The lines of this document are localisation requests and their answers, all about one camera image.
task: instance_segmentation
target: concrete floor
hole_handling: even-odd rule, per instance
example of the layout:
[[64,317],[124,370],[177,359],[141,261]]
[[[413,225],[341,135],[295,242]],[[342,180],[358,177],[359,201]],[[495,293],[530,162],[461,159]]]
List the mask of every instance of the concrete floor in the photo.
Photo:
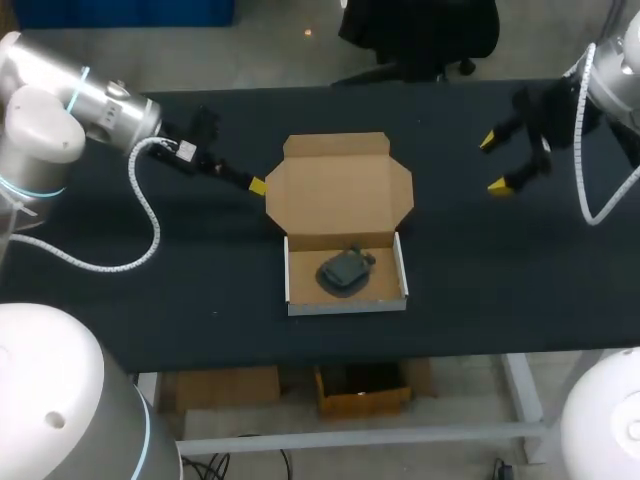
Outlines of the concrete floor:
[[[575,364],[579,352],[529,354],[543,405],[553,401]],[[275,405],[190,411],[185,438],[224,438],[246,433],[277,434],[403,428],[515,420],[506,380],[494,356],[432,359],[439,397],[415,399],[400,416],[327,422],[319,418],[308,369],[282,368],[281,385],[288,393]],[[516,468],[517,480],[565,480],[560,458],[547,465],[526,465],[518,440],[350,447],[292,452],[294,477],[315,479],[490,480],[496,457]],[[208,461],[207,457],[199,458]],[[233,454],[229,480],[259,477],[283,480],[285,470],[277,452]],[[189,472],[186,480],[196,480]]]
[[[497,0],[501,38],[478,61],[471,80],[557,77],[601,30],[609,0]],[[629,0],[621,24],[640,8]],[[338,0],[238,0],[236,25],[224,29],[119,29],[29,32],[140,91],[326,85],[375,66],[372,53],[337,37]],[[305,36],[306,29],[311,36]],[[544,403],[575,361],[573,353],[530,359]],[[272,407],[190,412],[186,437],[247,432],[507,420],[513,416],[501,370],[491,357],[434,360],[440,398],[414,403],[393,419],[326,425],[313,396],[293,394]],[[517,464],[519,480],[563,480],[554,462],[525,466],[516,441],[302,450],[293,453],[295,478],[485,480],[496,456]],[[186,479],[195,479],[189,472]],[[234,454],[229,480],[285,478],[277,453]]]

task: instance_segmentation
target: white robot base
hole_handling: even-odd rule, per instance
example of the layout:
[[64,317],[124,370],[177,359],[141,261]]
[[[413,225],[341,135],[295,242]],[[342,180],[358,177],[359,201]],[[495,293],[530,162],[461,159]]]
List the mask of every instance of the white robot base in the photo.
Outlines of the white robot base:
[[93,334],[55,308],[0,305],[0,478],[181,480],[177,445]]

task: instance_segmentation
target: blue bin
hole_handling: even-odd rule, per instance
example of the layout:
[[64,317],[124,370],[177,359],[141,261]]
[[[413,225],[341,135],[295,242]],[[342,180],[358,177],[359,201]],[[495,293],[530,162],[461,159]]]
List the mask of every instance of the blue bin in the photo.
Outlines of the blue bin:
[[21,28],[221,27],[234,0],[18,0]]

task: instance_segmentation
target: metal table frame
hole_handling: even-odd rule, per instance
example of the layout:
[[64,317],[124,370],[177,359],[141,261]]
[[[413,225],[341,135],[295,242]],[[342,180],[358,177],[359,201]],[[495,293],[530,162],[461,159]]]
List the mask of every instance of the metal table frame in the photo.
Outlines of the metal table frame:
[[[526,355],[502,355],[502,365],[518,417],[515,422],[185,440],[177,442],[178,449],[183,456],[195,456],[222,452],[521,438],[528,463],[546,463],[549,454],[558,448],[558,437],[554,433],[559,429],[562,409],[571,389],[603,354],[603,350],[582,352],[557,399],[546,412],[540,403]],[[151,405],[157,403],[159,386],[160,374],[140,374],[138,388]]]

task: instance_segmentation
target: cardboard box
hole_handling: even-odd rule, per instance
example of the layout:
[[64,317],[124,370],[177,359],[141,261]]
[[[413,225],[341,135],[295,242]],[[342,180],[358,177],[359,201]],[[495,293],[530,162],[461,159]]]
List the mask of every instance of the cardboard box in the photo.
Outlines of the cardboard box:
[[438,397],[438,391],[433,383],[431,362],[428,358],[403,360],[400,362],[400,368],[415,397]]
[[176,379],[175,410],[260,405],[280,399],[277,367],[229,368],[180,372]]
[[411,388],[406,384],[379,391],[345,393],[329,392],[321,368],[315,369],[318,408],[328,420],[397,415],[411,401]]
[[[292,135],[266,179],[267,214],[282,227],[289,315],[405,310],[409,289],[395,232],[413,208],[411,172],[383,133]],[[368,284],[337,298],[316,281],[328,259],[357,245],[376,258]]]
[[0,37],[18,30],[18,21],[9,0],[0,0]]

